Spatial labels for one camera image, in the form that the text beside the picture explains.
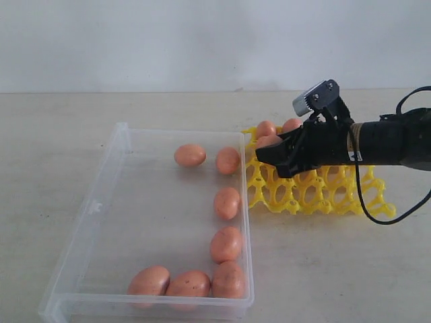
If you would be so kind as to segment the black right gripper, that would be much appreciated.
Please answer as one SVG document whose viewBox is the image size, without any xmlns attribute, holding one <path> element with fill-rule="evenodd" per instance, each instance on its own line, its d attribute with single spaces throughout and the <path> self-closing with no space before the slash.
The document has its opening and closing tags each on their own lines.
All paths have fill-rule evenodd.
<svg viewBox="0 0 431 323">
<path fill-rule="evenodd" d="M 350 165 L 347 147 L 349 139 L 348 122 L 304 122 L 297 129 L 277 135 L 282 141 L 275 145 L 255 149 L 257 159 L 275 166 L 280 178 L 295 175 L 321 166 Z"/>
</svg>

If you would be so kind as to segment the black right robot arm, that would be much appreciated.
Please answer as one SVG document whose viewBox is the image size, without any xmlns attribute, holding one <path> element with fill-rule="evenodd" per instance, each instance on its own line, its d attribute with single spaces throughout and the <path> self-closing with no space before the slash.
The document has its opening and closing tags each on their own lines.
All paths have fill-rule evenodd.
<svg viewBox="0 0 431 323">
<path fill-rule="evenodd" d="M 280 178 L 322 166 L 405 166 L 430 170 L 430 109 L 382 115 L 379 121 L 342 124 L 307 120 L 256 150 Z"/>
</svg>

